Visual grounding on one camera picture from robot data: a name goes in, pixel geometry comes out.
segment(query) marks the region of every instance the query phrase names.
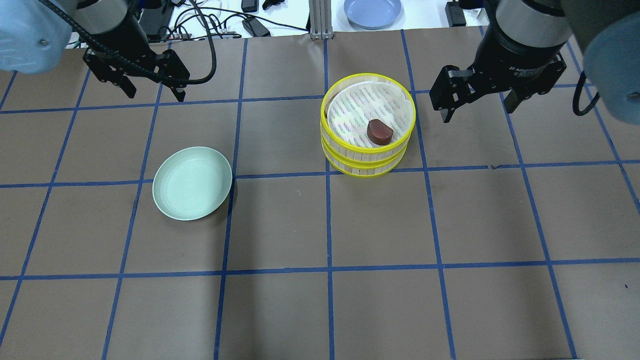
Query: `metal frame post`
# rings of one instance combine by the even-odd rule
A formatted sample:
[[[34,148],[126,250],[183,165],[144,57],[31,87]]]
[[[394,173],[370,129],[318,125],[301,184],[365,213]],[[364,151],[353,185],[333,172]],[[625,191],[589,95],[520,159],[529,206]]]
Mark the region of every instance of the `metal frame post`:
[[[333,38],[331,26],[331,0],[309,0],[311,39]]]

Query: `white table surface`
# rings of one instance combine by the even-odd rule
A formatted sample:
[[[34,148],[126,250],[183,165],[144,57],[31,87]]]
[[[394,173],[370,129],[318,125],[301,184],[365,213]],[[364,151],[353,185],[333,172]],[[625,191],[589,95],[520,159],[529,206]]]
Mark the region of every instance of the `white table surface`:
[[[259,0],[259,10],[258,12],[252,13],[252,15],[265,17],[275,22],[289,24],[300,28],[304,28],[307,25],[307,18],[309,15],[309,3],[307,0],[285,0],[284,3],[278,6],[272,6],[267,11],[262,10],[263,2],[264,0]],[[398,19],[391,26],[381,30],[446,28],[449,26],[444,11],[446,2],[446,0],[402,0],[403,10]],[[241,12],[242,9],[240,4],[241,0],[206,0],[201,6],[226,8]],[[334,31],[371,31],[352,26],[344,15],[344,11],[342,9],[343,5],[344,0],[332,1],[332,25]],[[177,15],[187,8],[189,8],[189,6],[185,4],[184,6],[175,9],[170,26],[173,26],[173,22],[177,18]],[[220,13],[214,10],[205,10],[203,12],[213,13],[215,15],[219,15]],[[228,15],[231,15],[231,13],[222,12],[221,15],[222,16],[218,17],[222,20]],[[467,25],[469,26],[488,24],[488,19],[484,10],[480,13],[478,18],[476,18],[472,12],[465,11],[465,18],[467,20]],[[295,29],[283,28],[267,22],[263,22],[263,24],[270,30],[272,36],[299,35],[301,33],[301,31]],[[190,20],[186,24],[186,28],[194,37],[205,34],[204,29],[196,19]],[[249,36],[249,34],[244,30],[239,17],[231,18],[227,22],[227,29],[229,31],[235,31],[243,37]]]

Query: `electrical cable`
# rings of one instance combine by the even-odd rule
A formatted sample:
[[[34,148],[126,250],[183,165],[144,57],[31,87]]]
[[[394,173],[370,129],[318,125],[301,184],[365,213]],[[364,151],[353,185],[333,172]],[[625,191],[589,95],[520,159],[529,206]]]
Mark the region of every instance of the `electrical cable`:
[[[229,13],[238,14],[238,15],[244,15],[244,16],[249,16],[249,17],[255,17],[256,19],[264,20],[264,21],[266,21],[266,22],[270,22],[270,23],[272,23],[272,24],[274,24],[274,25],[277,25],[277,26],[283,26],[283,27],[285,27],[285,28],[296,29],[296,30],[300,30],[300,31],[304,31],[304,32],[308,33],[308,30],[307,30],[307,29],[299,28],[299,27],[297,27],[297,26],[293,26],[293,25],[282,24],[282,23],[279,23],[279,22],[275,22],[275,21],[269,20],[269,19],[267,19],[267,18],[265,18],[265,17],[252,15],[252,14],[250,14],[250,13],[237,12],[237,11],[235,11],[235,10],[228,10],[228,9],[222,9],[222,8],[215,8],[215,7],[211,7],[211,6],[203,6],[203,7],[201,7],[200,9],[202,9],[202,10],[218,10],[218,11],[221,11],[221,12],[229,12]],[[176,18],[176,20],[177,20],[177,19],[179,19],[179,18],[180,18],[180,16],[182,16],[184,13],[189,12],[189,11],[191,11],[191,10],[193,10],[193,9],[192,9],[192,8],[190,8],[190,9],[184,10],[182,13],[180,13],[180,15],[178,15],[178,18]]]
[[[222,20],[222,28],[226,29],[227,28],[227,20],[231,19],[232,17],[241,17],[242,19],[247,19],[247,15],[241,14],[241,13],[235,13],[232,15],[229,15],[226,19]]]
[[[95,37],[93,37],[91,33],[89,33],[86,29],[84,29],[82,25],[78,24],[77,21],[75,21],[71,16],[69,16],[67,13],[65,13],[63,10],[58,8],[55,4],[53,4],[51,0],[38,0],[38,1],[42,3],[44,6],[46,6],[48,9],[53,11],[57,16],[63,19],[67,24],[71,25],[71,28],[76,33],[78,33],[78,35],[84,40],[84,42],[86,42],[92,49],[95,49],[96,51],[100,51],[102,53],[107,54],[108,56],[116,60],[118,63],[120,63],[122,67],[135,70],[143,74],[146,78],[151,79],[152,81],[155,81],[167,86],[173,85],[173,86],[182,87],[184,85],[199,85],[199,84],[204,84],[207,81],[211,80],[211,78],[213,78],[213,75],[216,72],[216,67],[217,67],[216,50],[213,46],[213,39],[212,39],[213,36],[211,35],[211,31],[209,27],[205,27],[208,40],[209,40],[209,47],[211,48],[211,70],[209,71],[209,74],[202,79],[196,79],[196,80],[178,79],[172,76],[160,75],[156,72],[145,69],[140,65],[134,63],[133,61],[123,57],[122,55],[118,54],[116,51],[114,51],[110,47],[99,42]],[[189,2],[193,6],[193,8],[196,10],[196,12],[198,12],[199,16],[201,16],[201,18],[203,19],[206,19],[205,15],[202,13],[200,7],[196,4],[195,0],[189,0]]]
[[[211,25],[213,26],[213,30],[216,32],[216,34],[218,34],[218,36],[220,38],[223,38],[222,35],[220,34],[220,32],[218,31],[218,28],[220,28],[222,30],[222,23],[220,22],[220,19],[213,15],[212,13],[210,13],[208,15],[209,20],[211,21]]]
[[[157,33],[156,33],[156,36],[157,36],[158,38],[162,38],[162,37],[164,37],[164,35],[160,35],[160,31],[161,31],[162,29],[167,29],[167,31],[171,31],[171,28],[169,28],[168,26],[164,26],[164,25],[163,25],[163,26],[161,26],[161,27],[158,29]]]
[[[196,15],[191,15],[191,16],[187,17],[187,18],[186,18],[186,19],[184,19],[180,24],[177,24],[177,25],[174,27],[174,29],[173,29],[173,30],[169,31],[169,34],[168,34],[167,36],[168,36],[168,37],[171,37],[171,36],[172,36],[176,31],[178,31],[178,34],[180,34],[180,37],[185,37],[185,36],[183,36],[183,35],[188,35],[188,31],[187,31],[187,29],[184,27],[184,24],[185,24],[185,23],[187,23],[189,20],[194,19],[194,18],[199,18],[199,15],[198,15],[198,14],[196,14]],[[218,25],[216,25],[216,24],[215,24],[215,21],[213,21],[213,20],[212,20],[212,27],[213,27],[213,30],[216,32],[216,34],[217,34],[217,35],[219,35],[219,34],[220,34],[220,32],[218,31],[218,27],[219,27],[219,26],[218,26]]]
[[[582,89],[584,88],[584,83],[587,80],[587,75],[585,75],[584,71],[580,74],[580,78],[578,79],[578,83],[575,85],[575,92],[573,93],[573,113],[578,116],[585,116],[591,111],[595,106],[598,100],[600,99],[600,94],[596,93],[593,97],[593,100],[587,105],[584,110],[580,110],[580,95],[582,93]]]

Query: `brown food item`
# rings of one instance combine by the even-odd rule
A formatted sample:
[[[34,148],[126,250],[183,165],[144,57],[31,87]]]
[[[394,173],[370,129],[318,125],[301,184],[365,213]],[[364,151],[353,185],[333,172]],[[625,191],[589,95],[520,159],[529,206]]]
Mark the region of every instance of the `brown food item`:
[[[367,125],[367,136],[376,145],[388,145],[391,143],[391,136],[394,130],[388,127],[380,119],[373,119]]]

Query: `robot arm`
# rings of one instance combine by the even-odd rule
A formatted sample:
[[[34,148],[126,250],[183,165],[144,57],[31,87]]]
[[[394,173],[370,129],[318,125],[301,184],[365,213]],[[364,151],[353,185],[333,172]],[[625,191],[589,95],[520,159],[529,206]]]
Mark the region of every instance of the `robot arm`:
[[[101,82],[109,81],[133,98],[136,88],[129,76],[143,76],[168,86],[176,99],[183,101],[187,85],[205,83],[215,73],[216,54],[211,36],[211,71],[202,79],[190,79],[189,71],[175,51],[169,49],[156,54],[149,47],[136,18],[140,3],[138,0],[0,0],[3,18],[0,69],[26,74],[51,70],[58,64],[73,29],[89,45],[83,60]]]
[[[510,91],[509,113],[546,94],[566,68],[560,48],[575,33],[584,72],[618,119],[640,124],[640,1],[488,0],[489,28],[466,70],[446,65],[430,91],[449,122],[460,106]]]

